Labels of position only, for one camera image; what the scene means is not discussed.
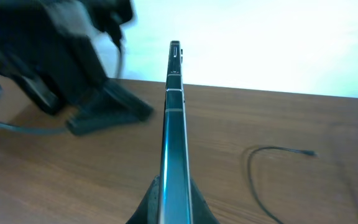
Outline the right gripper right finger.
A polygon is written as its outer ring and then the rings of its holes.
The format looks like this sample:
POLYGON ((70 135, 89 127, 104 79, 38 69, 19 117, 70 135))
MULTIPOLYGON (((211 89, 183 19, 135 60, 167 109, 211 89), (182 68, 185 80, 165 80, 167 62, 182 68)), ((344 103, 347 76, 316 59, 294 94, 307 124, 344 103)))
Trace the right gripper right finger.
POLYGON ((191 202, 194 224, 219 224, 193 179, 191 179, 191 202))

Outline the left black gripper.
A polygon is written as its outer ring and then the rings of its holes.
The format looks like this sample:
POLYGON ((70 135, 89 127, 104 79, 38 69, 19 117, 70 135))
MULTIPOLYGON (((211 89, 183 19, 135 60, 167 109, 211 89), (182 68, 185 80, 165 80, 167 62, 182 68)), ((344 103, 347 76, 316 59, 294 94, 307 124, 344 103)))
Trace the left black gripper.
POLYGON ((113 126, 147 120, 154 109, 113 79, 108 80, 93 44, 87 37, 51 35, 51 79, 58 103, 52 114, 59 113, 66 105, 85 101, 92 90, 103 91, 126 110, 79 111, 66 121, 68 130, 82 136, 113 126))

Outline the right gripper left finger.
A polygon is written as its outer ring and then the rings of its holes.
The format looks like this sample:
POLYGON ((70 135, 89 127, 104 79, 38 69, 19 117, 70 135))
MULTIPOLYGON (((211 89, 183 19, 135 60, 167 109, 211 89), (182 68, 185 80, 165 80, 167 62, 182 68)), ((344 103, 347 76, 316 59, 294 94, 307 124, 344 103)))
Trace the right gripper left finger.
POLYGON ((142 201, 126 224, 157 224, 160 176, 156 175, 142 201))

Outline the black smartphone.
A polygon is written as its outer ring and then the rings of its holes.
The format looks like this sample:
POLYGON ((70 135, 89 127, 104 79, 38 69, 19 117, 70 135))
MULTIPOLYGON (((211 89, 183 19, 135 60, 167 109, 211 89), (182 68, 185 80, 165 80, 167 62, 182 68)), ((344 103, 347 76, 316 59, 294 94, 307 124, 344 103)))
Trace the black smartphone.
POLYGON ((170 42, 165 85, 158 203, 158 222, 166 224, 193 223, 181 64, 181 45, 178 40, 173 40, 170 42))

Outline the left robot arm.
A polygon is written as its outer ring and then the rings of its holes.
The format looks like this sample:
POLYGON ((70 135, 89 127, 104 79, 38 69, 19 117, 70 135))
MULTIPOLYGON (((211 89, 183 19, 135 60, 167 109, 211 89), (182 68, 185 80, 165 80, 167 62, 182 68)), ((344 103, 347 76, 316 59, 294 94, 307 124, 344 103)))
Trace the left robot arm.
POLYGON ((106 75, 91 42, 105 32, 121 50, 133 15, 130 1, 0 1, 0 75, 47 114, 75 106, 77 136, 145 121, 152 107, 106 75))

